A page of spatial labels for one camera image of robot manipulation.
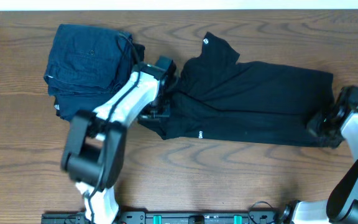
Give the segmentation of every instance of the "green strip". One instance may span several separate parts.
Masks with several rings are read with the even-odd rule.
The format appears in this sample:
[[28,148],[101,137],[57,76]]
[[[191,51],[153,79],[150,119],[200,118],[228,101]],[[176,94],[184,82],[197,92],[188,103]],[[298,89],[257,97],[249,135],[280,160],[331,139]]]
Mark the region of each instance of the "green strip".
[[235,215],[234,216],[234,224],[242,224],[242,216]]
[[153,224],[161,224],[161,223],[162,223],[161,215],[154,215],[153,216]]

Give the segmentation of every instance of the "navy blue garment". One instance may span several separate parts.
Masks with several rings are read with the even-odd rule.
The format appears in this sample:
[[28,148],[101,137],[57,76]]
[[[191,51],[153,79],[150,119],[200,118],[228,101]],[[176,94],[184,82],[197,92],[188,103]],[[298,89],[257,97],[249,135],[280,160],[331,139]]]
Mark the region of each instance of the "navy blue garment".
[[[134,64],[129,40],[118,30],[61,24],[53,40],[44,80],[56,97],[62,119],[71,120],[79,109],[94,110],[116,94],[129,79]],[[140,59],[144,46],[135,45]]]
[[334,103],[333,75],[264,62],[237,63],[239,54],[207,33],[201,55],[186,62],[169,118],[139,121],[162,139],[177,137],[332,146],[306,128]]

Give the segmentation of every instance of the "wooden tabletop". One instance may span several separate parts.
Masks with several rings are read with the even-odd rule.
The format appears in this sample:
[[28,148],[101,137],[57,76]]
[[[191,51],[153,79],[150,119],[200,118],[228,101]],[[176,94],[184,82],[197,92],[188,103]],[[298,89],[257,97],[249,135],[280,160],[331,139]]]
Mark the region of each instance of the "wooden tabletop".
[[[57,27],[89,24],[133,33],[145,61],[178,68],[207,31],[239,62],[260,60],[334,74],[335,94],[358,85],[358,11],[0,12],[0,223],[39,223],[47,211],[81,210],[60,159],[69,124],[55,116],[43,74]],[[338,149],[178,138],[129,130],[117,201],[148,210],[247,210],[265,200],[322,200],[352,165]]]

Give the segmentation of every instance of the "stack of folded clothes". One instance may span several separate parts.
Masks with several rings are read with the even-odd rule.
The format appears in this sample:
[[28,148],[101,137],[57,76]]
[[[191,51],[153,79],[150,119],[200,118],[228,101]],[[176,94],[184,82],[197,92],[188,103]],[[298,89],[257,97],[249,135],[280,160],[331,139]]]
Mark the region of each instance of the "stack of folded clothes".
[[[128,32],[61,24],[49,54],[44,80],[55,97],[57,115],[67,121],[78,110],[94,110],[128,81],[134,58]],[[141,60],[144,46],[133,44]]]

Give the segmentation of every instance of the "white wall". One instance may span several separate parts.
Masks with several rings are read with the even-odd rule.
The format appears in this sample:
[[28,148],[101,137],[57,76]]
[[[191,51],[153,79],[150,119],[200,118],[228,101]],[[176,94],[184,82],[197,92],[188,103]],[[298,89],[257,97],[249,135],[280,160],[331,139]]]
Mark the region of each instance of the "white wall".
[[0,0],[0,11],[358,9],[358,0]]

